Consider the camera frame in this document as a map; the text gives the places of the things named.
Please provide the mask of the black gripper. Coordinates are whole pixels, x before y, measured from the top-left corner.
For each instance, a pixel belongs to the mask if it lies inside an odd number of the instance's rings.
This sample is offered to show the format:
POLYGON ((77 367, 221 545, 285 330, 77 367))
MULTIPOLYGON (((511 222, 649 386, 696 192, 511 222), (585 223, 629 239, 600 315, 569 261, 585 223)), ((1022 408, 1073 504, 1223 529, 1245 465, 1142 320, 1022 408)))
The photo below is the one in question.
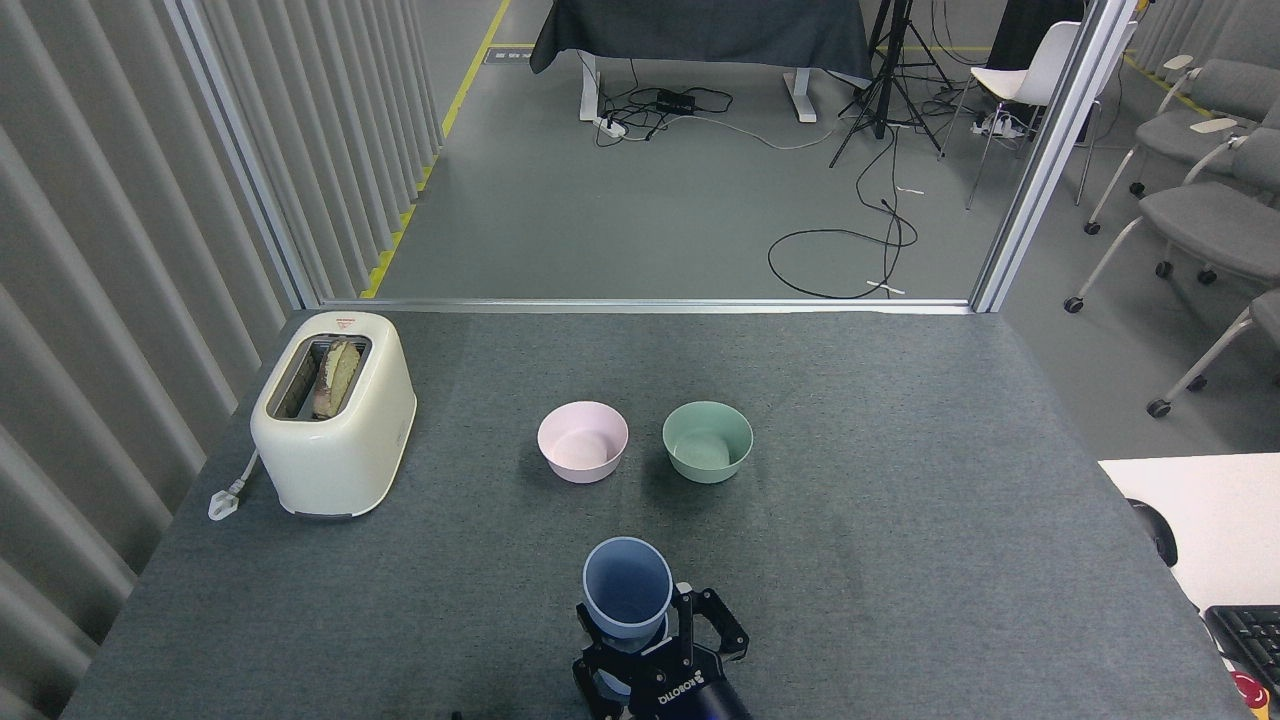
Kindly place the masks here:
POLYGON ((724 676, 722 660, 741 659, 750 635, 714 588, 695 591, 673 585, 672 606, 678 618, 677 650, 626 653, 620 639, 607 634, 585 602, 575 607, 590 642, 572 664, 575 683, 593 719, 751 719, 753 715, 724 676), (695 616, 716 630, 714 652, 696 646, 695 616))

